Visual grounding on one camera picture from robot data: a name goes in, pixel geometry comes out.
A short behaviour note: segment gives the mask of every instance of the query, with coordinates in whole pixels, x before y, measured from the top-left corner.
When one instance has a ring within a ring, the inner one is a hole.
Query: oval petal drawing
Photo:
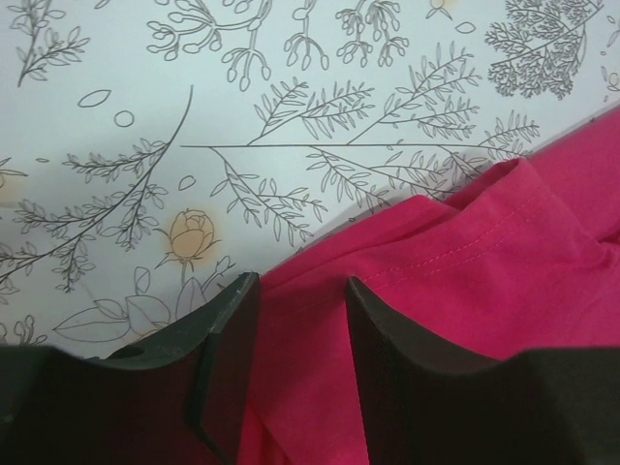
[[[84,95],[79,102],[77,102],[77,106],[81,109],[92,109],[105,102],[111,93],[112,91],[109,89],[95,90],[90,94]]]
[[[178,190],[184,191],[185,189],[189,189],[194,184],[196,184],[196,178],[194,176],[187,175],[183,179],[181,179],[178,183]]]
[[[454,29],[456,29],[456,32],[460,32],[461,34],[471,34],[476,30],[476,26],[469,21],[465,21],[454,27]]]

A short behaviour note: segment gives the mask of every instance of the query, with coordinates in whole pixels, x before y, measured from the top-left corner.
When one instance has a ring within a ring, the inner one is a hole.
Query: leaf drawing
[[[611,92],[620,92],[620,75],[618,73],[610,73],[605,66],[601,67],[603,80],[607,83],[607,90]],[[609,96],[605,96],[604,101],[607,102]]]
[[[86,272],[95,268],[89,260],[88,249],[99,238],[112,238],[125,250],[132,250],[145,235],[151,234],[159,223],[148,214],[147,206],[164,208],[163,196],[168,193],[152,177],[182,127],[191,101],[190,92],[180,122],[167,142],[143,139],[140,146],[134,146],[132,155],[121,154],[113,160],[91,153],[87,161],[81,161],[70,154],[64,165],[82,174],[85,183],[94,177],[107,183],[115,182],[121,174],[132,175],[135,180],[129,182],[125,190],[114,191],[108,196],[93,196],[91,202],[66,206],[62,212],[47,212],[36,202],[22,201],[14,218],[21,225],[21,232],[27,234],[40,228],[55,242],[45,251],[37,250],[29,242],[17,251],[8,246],[0,247],[0,286],[11,283],[12,289],[15,288],[10,280],[15,273],[24,270],[27,276],[40,260],[52,258],[58,261],[52,271],[62,279],[56,289],[69,293]],[[112,215],[116,219],[114,223],[110,223]]]
[[[506,118],[496,118],[492,129],[478,128],[479,107],[467,96],[468,90],[477,87],[482,80],[471,67],[473,58],[465,48],[457,49],[455,43],[448,47],[437,44],[433,56],[424,55],[418,66],[409,68],[410,83],[396,87],[383,107],[372,111],[378,115],[372,116],[370,124],[363,129],[358,127],[363,124],[359,121],[365,122],[371,117],[370,110],[353,122],[348,120],[346,129],[356,130],[356,134],[347,142],[333,140],[328,123],[324,128],[327,134],[318,125],[308,127],[303,123],[314,139],[323,137],[326,143],[264,142],[269,134],[285,125],[310,119],[312,111],[328,120],[334,109],[333,102],[343,96],[346,96],[343,107],[338,104],[336,109],[358,109],[366,103],[355,102],[366,99],[374,90],[367,89],[364,84],[353,87],[349,83],[346,86],[336,83],[331,92],[325,88],[312,92],[307,82],[295,78],[292,83],[283,81],[279,86],[272,85],[272,95],[263,94],[261,101],[254,105],[263,129],[246,145],[186,147],[206,149],[222,159],[226,177],[213,187],[211,197],[232,193],[227,212],[240,210],[246,223],[255,223],[260,228],[269,224],[277,241],[288,236],[290,245],[298,249],[295,236],[298,234],[301,242],[311,236],[306,215],[313,213],[322,222],[326,208],[320,201],[311,200],[307,188],[297,188],[281,196],[275,179],[236,170],[223,151],[307,147],[309,165],[306,169],[321,173],[321,192],[330,192],[338,202],[353,202],[370,213],[388,206],[394,194],[425,195],[441,201],[461,183],[478,177],[492,162],[529,155],[529,145],[540,135],[538,124],[516,111]],[[402,131],[412,123],[418,128],[417,133]],[[425,140],[405,141],[401,137],[393,142],[390,136],[390,141],[381,142],[380,136],[386,132],[375,129],[384,125],[400,130],[402,136],[424,135]],[[359,141],[362,138],[369,142]],[[383,162],[363,163],[340,153],[341,147],[373,147],[375,159],[385,158]],[[298,219],[289,215],[278,218],[278,213],[289,210],[296,213]]]
[[[155,332],[171,322],[171,311],[159,298],[132,295],[125,301],[131,329],[140,336]]]
[[[359,132],[350,143],[362,138],[377,125],[390,125],[399,129],[403,124],[414,123],[428,137],[464,140],[476,127],[470,120],[479,107],[469,99],[453,97],[465,94],[465,86],[478,86],[481,76],[469,68],[474,55],[465,48],[456,50],[451,43],[448,56],[440,44],[435,57],[422,56],[420,67],[409,67],[411,87],[397,87],[384,104],[383,115]]]
[[[607,48],[610,48],[616,43],[618,37],[620,36],[620,16],[618,17],[618,20],[614,19],[613,16],[608,16],[607,21],[616,26],[616,30],[611,33],[609,40],[607,41]]]
[[[34,80],[47,80],[49,66],[68,66],[81,61],[83,47],[90,42],[81,38],[81,28],[74,27],[61,39],[60,34],[50,25],[55,19],[62,19],[66,13],[54,10],[52,0],[22,0],[20,5],[9,6],[17,17],[11,29],[18,29],[29,37],[28,49],[18,47],[17,57],[22,62],[17,87],[30,77]]]
[[[129,332],[130,322],[114,301],[87,308],[72,315],[54,328],[66,339],[78,342],[109,342]]]
[[[134,289],[137,295],[146,294],[151,286],[151,272],[149,269],[138,266],[134,270]]]
[[[108,99],[111,93],[112,91],[109,89],[94,90],[79,99],[77,106],[81,109],[92,109],[94,107],[98,107]]]
[[[559,100],[569,95],[587,50],[586,25],[602,7],[591,0],[507,0],[509,22],[493,22],[485,37],[506,55],[488,73],[497,91],[527,99],[547,91]]]
[[[234,6],[234,12],[238,15],[242,15],[250,9],[254,0],[222,0],[222,5],[225,7]]]
[[[152,37],[156,44],[147,47],[151,53],[163,53],[166,61],[178,58],[179,52],[189,54],[200,53],[208,47],[217,52],[223,47],[224,34],[231,31],[245,30],[249,32],[247,47],[228,50],[222,56],[222,63],[230,63],[228,82],[239,81],[239,89],[245,92],[251,84],[253,62],[260,66],[264,80],[271,77],[271,68],[263,53],[257,49],[258,34],[265,19],[271,12],[273,0],[262,0],[255,15],[240,21],[223,23],[206,7],[202,0],[176,0],[175,11],[168,14],[170,23],[148,21],[146,25],[153,31]],[[237,7],[249,7],[250,2],[239,2]]]
[[[452,21],[452,16],[448,10],[446,10],[446,0],[430,0],[430,10],[426,14],[426,19],[430,19],[435,14],[440,13]]]
[[[471,34],[476,31],[476,25],[470,21],[464,21],[454,27],[460,34]]]
[[[313,237],[305,212],[312,211],[317,220],[322,222],[322,215],[327,209],[321,201],[310,198],[307,188],[298,187],[288,194],[282,194],[275,179],[261,179],[257,174],[240,173],[222,153],[213,147],[209,149],[222,160],[226,174],[226,178],[213,188],[211,197],[219,195],[227,187],[234,195],[227,213],[237,208],[243,212],[246,224],[253,222],[259,228],[271,224],[275,240],[279,242],[286,237],[292,247],[295,246],[296,237],[302,242]],[[258,187],[252,186],[253,182],[258,183]]]
[[[343,63],[351,63],[359,57],[359,66],[368,64],[368,57],[374,46],[367,41],[381,44],[377,64],[391,66],[394,54],[405,56],[409,39],[393,35],[400,30],[400,4],[388,0],[358,0],[356,7],[340,10],[336,19],[342,22],[342,29],[351,39],[338,48],[336,55]]]
[[[236,263],[233,263],[233,260],[228,255],[218,260],[211,275],[206,278],[204,283],[201,285],[202,294],[207,295],[207,293],[210,292],[210,286],[217,279],[223,278],[230,269],[234,268],[235,265]]]
[[[351,131],[358,121],[368,117],[368,111],[375,106],[367,101],[372,96],[373,87],[365,83],[352,85],[351,81],[340,85],[334,82],[333,88],[308,91],[307,82],[296,77],[293,85],[280,83],[281,88],[271,86],[272,96],[263,94],[261,105],[254,109],[263,121],[261,133],[249,145],[268,136],[282,126],[300,120],[313,139],[332,139],[338,130]]]
[[[181,180],[178,181],[178,190],[179,192],[184,191],[190,187],[193,187],[194,184],[196,184],[196,178],[191,174],[188,174],[187,176],[183,176]]]

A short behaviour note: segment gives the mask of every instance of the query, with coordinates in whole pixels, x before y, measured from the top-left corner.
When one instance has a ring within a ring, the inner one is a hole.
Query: pink fabric
[[[351,275],[487,356],[620,345],[618,127],[615,111],[444,203],[403,201],[268,273],[241,463],[367,463],[343,298]]]

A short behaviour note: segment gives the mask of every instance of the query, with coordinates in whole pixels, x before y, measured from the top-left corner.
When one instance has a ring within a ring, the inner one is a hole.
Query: fern drawing
[[[493,22],[485,37],[506,55],[488,73],[497,91],[569,95],[587,51],[587,23],[602,8],[602,0],[507,0],[509,22]]]

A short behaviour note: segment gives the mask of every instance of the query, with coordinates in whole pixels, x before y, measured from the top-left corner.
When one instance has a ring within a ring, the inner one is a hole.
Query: printed background
[[[3,0],[0,343],[105,357],[620,99],[618,0]]]

